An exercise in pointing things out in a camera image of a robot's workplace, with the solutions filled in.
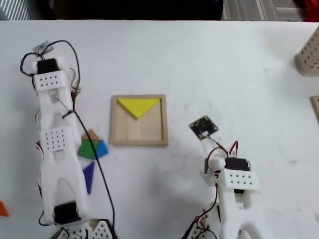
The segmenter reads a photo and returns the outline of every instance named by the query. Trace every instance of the black circuit board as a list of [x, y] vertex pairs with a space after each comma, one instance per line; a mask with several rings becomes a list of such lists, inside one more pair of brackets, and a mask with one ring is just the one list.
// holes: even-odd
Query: black circuit board
[[205, 131], [208, 132], [208, 135], [211, 135], [219, 130], [219, 128], [213, 123], [213, 121], [210, 120], [208, 116], [203, 116], [193, 123], [190, 123], [188, 126], [200, 140], [205, 138], [205, 136], [203, 136]]

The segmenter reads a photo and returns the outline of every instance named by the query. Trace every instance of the white table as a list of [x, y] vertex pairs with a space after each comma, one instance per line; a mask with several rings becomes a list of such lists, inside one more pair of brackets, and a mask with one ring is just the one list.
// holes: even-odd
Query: white table
[[[265, 214], [275, 238], [319, 235], [319, 125], [309, 96], [319, 79], [305, 78], [293, 57], [314, 23], [0, 21], [0, 238], [48, 238], [37, 224], [40, 156], [34, 114], [38, 99], [19, 71], [25, 52], [46, 40], [69, 40], [77, 50], [82, 92], [77, 109], [88, 128], [108, 141], [115, 94], [166, 94], [169, 146], [113, 147], [101, 159], [116, 207], [121, 239], [178, 239], [212, 201], [199, 171], [204, 151], [188, 128], [207, 114], [214, 135], [257, 171]], [[63, 44], [54, 54], [76, 67]], [[111, 218], [98, 167], [91, 215]]]

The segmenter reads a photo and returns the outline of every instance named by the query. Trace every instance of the dark blue triangle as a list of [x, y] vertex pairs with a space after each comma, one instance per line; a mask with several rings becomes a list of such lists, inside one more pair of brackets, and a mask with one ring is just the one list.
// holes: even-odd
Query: dark blue triangle
[[83, 169], [83, 173], [85, 177], [86, 191], [88, 192], [88, 194], [91, 194], [94, 173], [94, 162], [92, 162], [89, 166]]

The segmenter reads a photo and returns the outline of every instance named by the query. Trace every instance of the yellow triangle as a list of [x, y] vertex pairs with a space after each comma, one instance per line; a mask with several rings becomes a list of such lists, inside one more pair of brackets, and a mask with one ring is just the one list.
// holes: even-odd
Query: yellow triangle
[[158, 101], [159, 99], [118, 99], [118, 102], [137, 119], [142, 117]]

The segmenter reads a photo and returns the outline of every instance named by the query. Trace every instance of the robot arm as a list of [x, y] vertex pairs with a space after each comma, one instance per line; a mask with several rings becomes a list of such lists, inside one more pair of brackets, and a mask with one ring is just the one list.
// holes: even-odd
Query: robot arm
[[208, 186], [216, 187], [216, 199], [194, 219], [182, 239], [273, 238], [264, 218], [258, 176], [249, 161], [223, 150], [211, 154], [219, 145], [208, 135], [201, 143], [209, 155], [201, 175]]
[[72, 225], [88, 218], [87, 192], [77, 158], [81, 136], [72, 109], [70, 74], [61, 58], [33, 64], [34, 85], [40, 100], [40, 144], [43, 163], [39, 186], [48, 224]]

